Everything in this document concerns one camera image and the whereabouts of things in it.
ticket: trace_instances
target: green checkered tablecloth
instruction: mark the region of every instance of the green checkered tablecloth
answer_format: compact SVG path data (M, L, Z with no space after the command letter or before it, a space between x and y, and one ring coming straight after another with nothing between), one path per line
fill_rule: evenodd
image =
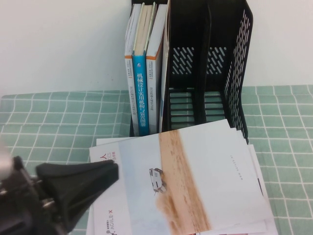
M0 104L0 139L35 166L89 162L97 138L129 136L128 91L56 92L6 95ZM85 235L88 211L72 235Z
M313 234L313 85L244 87L243 109L281 235ZM0 138L27 170L89 161L97 138L126 137L127 91L4 96ZM72 235L85 235L88 213Z

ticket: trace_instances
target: blue book spine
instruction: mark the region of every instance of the blue book spine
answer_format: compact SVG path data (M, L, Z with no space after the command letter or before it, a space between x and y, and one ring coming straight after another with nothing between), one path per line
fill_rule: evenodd
M146 136L149 134L146 52L143 55L133 55L133 67L139 135Z

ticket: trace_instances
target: white wall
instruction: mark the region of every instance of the white wall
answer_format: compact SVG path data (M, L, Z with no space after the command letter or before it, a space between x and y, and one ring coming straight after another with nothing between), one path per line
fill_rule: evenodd
M313 84L313 1L248 4L253 29L244 85Z
M0 94L127 89L130 10L131 0L0 0Z
M245 86L313 84L313 1L248 0ZM127 89L131 0L0 0L0 94Z

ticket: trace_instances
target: sand dune image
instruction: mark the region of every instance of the sand dune image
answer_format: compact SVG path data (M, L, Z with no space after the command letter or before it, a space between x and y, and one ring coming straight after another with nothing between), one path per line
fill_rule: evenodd
M156 206L168 220L172 235L210 230L179 130L159 134L159 144L166 192L158 194Z

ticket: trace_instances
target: desk file rack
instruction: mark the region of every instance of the desk file rack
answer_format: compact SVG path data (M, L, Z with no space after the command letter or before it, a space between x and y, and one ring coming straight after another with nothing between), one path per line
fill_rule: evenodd
M132 3L154 1L167 3ZM163 132L226 118L248 142L241 91L252 25L246 0L171 0Z

